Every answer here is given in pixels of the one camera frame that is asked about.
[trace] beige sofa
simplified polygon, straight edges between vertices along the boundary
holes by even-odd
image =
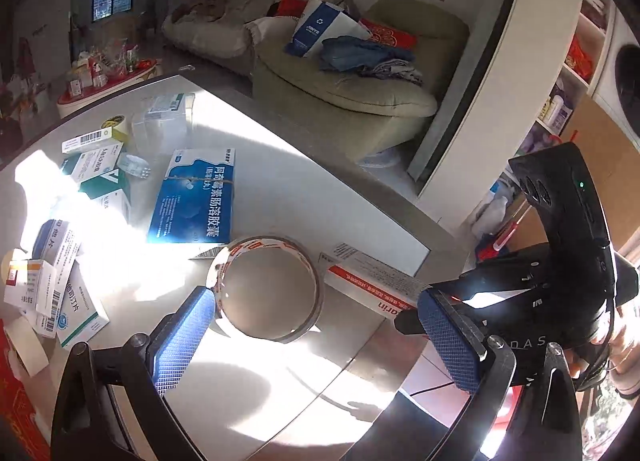
[[[379,0],[364,18],[417,35],[414,64],[423,73],[422,87],[321,71],[316,57],[283,51],[292,33],[255,48],[254,98],[325,137],[354,161],[420,132],[437,111],[469,34],[456,16],[416,0]]]
[[[293,18],[262,19],[279,0],[209,0],[212,4],[215,1],[222,2],[219,6],[223,15],[219,19],[199,16],[194,11],[173,22],[170,14],[162,23],[162,33],[174,46],[241,75],[251,76],[255,44],[270,37],[269,32],[278,35],[283,25],[290,34],[297,23]],[[256,26],[257,21],[270,19],[276,21]]]

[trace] roll of packing tape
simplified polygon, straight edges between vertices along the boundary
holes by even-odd
[[[235,241],[214,259],[207,286],[229,336],[288,343],[316,324],[324,283],[297,243],[262,235]]]
[[[37,375],[49,365],[49,359],[47,359],[36,333],[31,329],[31,324],[25,317],[21,316],[4,326],[4,333],[18,353],[20,363],[30,377]]]
[[[106,129],[107,127],[113,128],[112,134],[116,140],[125,144],[129,141],[129,128],[127,127],[127,118],[124,116],[118,115],[103,121],[100,128]]]

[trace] black cable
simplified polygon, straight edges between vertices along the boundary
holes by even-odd
[[[449,383],[443,383],[442,385],[438,385],[436,387],[432,387],[431,389],[425,389],[423,391],[418,391],[417,393],[409,394],[409,396],[417,396],[418,394],[429,393],[431,391],[435,391],[436,389],[441,389],[443,387],[448,387],[449,385],[453,385],[453,381],[450,381]]]
[[[596,360],[591,362],[591,365],[587,367],[587,370],[583,375],[575,382],[575,390],[576,392],[580,391],[583,385],[590,380],[591,374],[593,373],[596,365],[600,365],[604,360],[604,355],[607,351],[607,346],[609,345],[609,341],[611,340],[611,336],[613,335],[613,328],[616,319],[616,292],[615,290],[610,290],[609,297],[607,297],[607,309],[609,310],[609,330],[607,331],[607,336],[604,339],[604,342],[600,345],[600,350],[598,351],[598,355],[596,356]]]

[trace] blue medicine box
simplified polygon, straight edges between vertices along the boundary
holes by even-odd
[[[193,254],[231,242],[235,149],[175,151],[167,168],[149,243],[193,245]]]

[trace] person's hand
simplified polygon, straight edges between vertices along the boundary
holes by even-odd
[[[609,316],[602,319],[600,328],[593,340],[592,344],[599,345],[604,342],[609,331]],[[609,340],[609,360],[612,367],[623,375],[638,360],[640,360],[640,318],[636,315],[635,301],[631,300],[623,304],[616,311],[614,320],[613,334]],[[571,349],[564,351],[566,362],[569,365],[569,374],[572,378],[577,378],[583,372],[588,364],[582,360]]]

